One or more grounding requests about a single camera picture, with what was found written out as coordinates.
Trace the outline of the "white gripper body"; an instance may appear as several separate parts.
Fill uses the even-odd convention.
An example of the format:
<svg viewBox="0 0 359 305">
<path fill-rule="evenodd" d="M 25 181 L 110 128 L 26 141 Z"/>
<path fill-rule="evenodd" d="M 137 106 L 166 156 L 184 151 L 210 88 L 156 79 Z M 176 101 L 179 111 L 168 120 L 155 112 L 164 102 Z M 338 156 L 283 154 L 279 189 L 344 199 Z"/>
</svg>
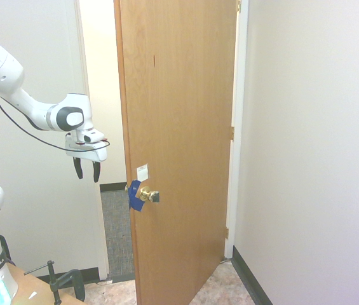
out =
<svg viewBox="0 0 359 305">
<path fill-rule="evenodd" d="M 77 144 L 72 140 L 65 141 L 66 153 L 75 158 L 88 159 L 94 162 L 103 162 L 107 159 L 106 142 Z"/>
</svg>

